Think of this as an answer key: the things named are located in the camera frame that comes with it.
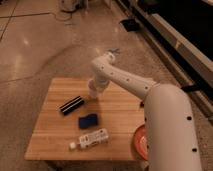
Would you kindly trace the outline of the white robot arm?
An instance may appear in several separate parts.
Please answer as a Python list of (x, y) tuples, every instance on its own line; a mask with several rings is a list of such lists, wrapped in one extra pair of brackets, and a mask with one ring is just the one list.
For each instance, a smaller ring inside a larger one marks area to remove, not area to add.
[(193, 111), (188, 95), (173, 84), (162, 84), (114, 66), (107, 52), (92, 60), (93, 92), (112, 81), (144, 104), (149, 171), (202, 171)]

